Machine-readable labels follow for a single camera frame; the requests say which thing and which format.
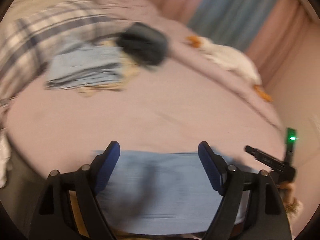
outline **metal screw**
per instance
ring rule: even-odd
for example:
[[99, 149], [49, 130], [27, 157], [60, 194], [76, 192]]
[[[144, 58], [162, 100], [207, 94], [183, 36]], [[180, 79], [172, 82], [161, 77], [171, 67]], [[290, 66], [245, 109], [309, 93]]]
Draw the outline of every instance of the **metal screw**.
[[261, 173], [261, 175], [263, 175], [265, 177], [269, 175], [269, 172], [267, 172], [265, 170], [261, 170], [260, 173]]
[[83, 171], [88, 171], [90, 169], [90, 165], [89, 164], [85, 164], [81, 167], [81, 170]]
[[52, 177], [57, 176], [58, 175], [58, 171], [57, 170], [53, 170], [53, 171], [50, 172], [50, 175]]
[[229, 170], [229, 171], [236, 171], [236, 170], [237, 170], [237, 167], [234, 166], [234, 165], [229, 165], [229, 166], [228, 166], [228, 170]]

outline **black mechanical device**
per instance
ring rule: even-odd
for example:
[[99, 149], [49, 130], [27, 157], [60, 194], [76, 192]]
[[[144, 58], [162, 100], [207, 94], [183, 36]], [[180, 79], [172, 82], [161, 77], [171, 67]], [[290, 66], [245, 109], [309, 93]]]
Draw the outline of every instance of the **black mechanical device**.
[[286, 152], [284, 161], [280, 161], [262, 150], [246, 146], [244, 150], [253, 155], [256, 160], [269, 166], [273, 172], [271, 176], [276, 184], [280, 184], [284, 181], [292, 182], [296, 175], [296, 169], [291, 166], [294, 152], [294, 143], [296, 141], [296, 130], [287, 128], [286, 136]]
[[[103, 190], [119, 158], [120, 146], [112, 141], [91, 165], [78, 171], [50, 173], [40, 195], [30, 231], [30, 240], [116, 240], [101, 213], [95, 196]], [[227, 165], [207, 142], [198, 147], [199, 158], [214, 190], [223, 196], [204, 240], [290, 240], [287, 215], [269, 173], [243, 172]], [[75, 191], [89, 238], [79, 233], [70, 203], [69, 191]], [[244, 190], [250, 190], [242, 233], [230, 238]]]

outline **black cloth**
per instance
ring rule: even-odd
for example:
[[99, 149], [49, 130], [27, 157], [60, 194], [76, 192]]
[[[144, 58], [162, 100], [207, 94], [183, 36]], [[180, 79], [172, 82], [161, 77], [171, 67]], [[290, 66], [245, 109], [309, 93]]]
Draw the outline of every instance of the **black cloth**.
[[141, 22], [123, 32], [116, 43], [124, 52], [147, 65], [159, 65], [168, 53], [166, 36]]

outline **beige wall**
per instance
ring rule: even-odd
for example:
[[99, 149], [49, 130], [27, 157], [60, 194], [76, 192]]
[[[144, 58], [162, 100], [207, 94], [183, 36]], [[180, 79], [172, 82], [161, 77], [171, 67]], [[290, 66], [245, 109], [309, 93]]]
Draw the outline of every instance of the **beige wall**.
[[311, 121], [314, 115], [320, 119], [320, 25], [310, 24], [267, 91], [284, 126], [298, 130], [296, 196], [303, 202], [304, 211], [293, 226], [297, 235], [320, 203], [320, 132]]

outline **orange foot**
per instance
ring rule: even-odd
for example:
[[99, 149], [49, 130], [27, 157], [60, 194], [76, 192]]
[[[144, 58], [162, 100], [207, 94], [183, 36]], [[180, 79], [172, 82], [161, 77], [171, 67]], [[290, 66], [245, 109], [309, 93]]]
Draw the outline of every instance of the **orange foot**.
[[189, 36], [186, 39], [191, 41], [191, 46], [194, 48], [199, 48], [201, 45], [201, 41], [198, 36]]
[[272, 102], [271, 96], [269, 96], [265, 91], [263, 91], [260, 86], [254, 85], [253, 88], [262, 99], [264, 99], [267, 102]]

